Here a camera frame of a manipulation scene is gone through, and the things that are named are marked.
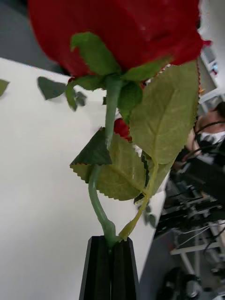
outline white tabletop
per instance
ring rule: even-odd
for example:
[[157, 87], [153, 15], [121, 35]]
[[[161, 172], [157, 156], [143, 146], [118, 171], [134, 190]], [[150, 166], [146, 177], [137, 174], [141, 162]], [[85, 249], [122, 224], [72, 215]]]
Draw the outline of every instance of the white tabletop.
[[[73, 112], [65, 98], [44, 101], [37, 77], [67, 76], [0, 59], [0, 299], [78, 299], [88, 239], [102, 235], [87, 185], [69, 164], [104, 123], [103, 91], [84, 91]], [[160, 216], [164, 192], [151, 200]], [[136, 214], [133, 201], [99, 195], [117, 232]], [[138, 276], [154, 230], [139, 220], [131, 234]]]

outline black holder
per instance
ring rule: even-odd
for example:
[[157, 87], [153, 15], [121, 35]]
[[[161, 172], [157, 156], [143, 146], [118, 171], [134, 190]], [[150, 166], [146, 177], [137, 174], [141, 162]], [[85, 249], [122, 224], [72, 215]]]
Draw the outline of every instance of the black holder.
[[109, 253], [104, 236], [88, 241], [79, 300], [139, 300], [132, 240], [117, 243]]

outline green stem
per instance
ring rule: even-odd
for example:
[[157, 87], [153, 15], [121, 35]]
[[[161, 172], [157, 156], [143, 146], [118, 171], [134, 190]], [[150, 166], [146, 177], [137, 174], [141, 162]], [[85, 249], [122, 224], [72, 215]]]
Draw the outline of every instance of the green stem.
[[106, 108], [106, 116], [105, 116], [105, 140], [106, 140], [107, 149], [109, 149], [113, 138], [116, 108], [117, 108], [122, 85], [123, 85], [122, 80], [120, 80], [117, 76], [112, 75], [106, 79], [107, 108]]
[[[122, 81], [119, 77], [115, 75], [108, 76], [106, 79], [106, 117], [105, 117], [105, 140], [106, 147], [109, 149], [112, 138], [113, 138], [113, 128], [114, 128], [114, 120], [116, 114], [116, 107], [120, 95], [120, 91], [122, 88]], [[88, 191], [91, 200], [91, 204], [94, 208], [94, 211], [97, 215], [99, 222], [101, 223], [105, 239], [108, 243], [108, 247], [112, 248], [117, 241], [120, 240], [118, 236], [116, 236], [116, 228], [115, 224], [107, 218], [101, 203], [99, 201], [97, 195], [97, 183], [100, 174], [101, 167], [95, 165], [88, 184]]]

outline artificial rose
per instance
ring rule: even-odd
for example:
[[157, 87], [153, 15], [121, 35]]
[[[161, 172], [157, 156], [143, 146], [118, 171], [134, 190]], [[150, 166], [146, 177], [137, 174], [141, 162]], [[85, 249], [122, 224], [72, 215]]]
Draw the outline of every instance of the artificial rose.
[[91, 74], [70, 51], [73, 34], [91, 31], [123, 71], [164, 56], [194, 60], [203, 46], [196, 31], [199, 0], [30, 0], [30, 19], [44, 52], [73, 76]]
[[120, 135], [122, 138], [128, 140], [129, 142], [132, 141], [132, 137], [130, 136], [130, 129], [122, 118], [115, 120], [114, 133]]

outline wall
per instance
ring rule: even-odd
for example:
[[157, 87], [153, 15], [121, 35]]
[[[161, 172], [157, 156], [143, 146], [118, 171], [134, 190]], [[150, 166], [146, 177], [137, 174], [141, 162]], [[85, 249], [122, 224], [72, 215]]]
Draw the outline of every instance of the wall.
[[218, 60], [218, 86], [225, 93], [225, 1], [203, 0], [202, 36], [213, 41], [215, 54]]

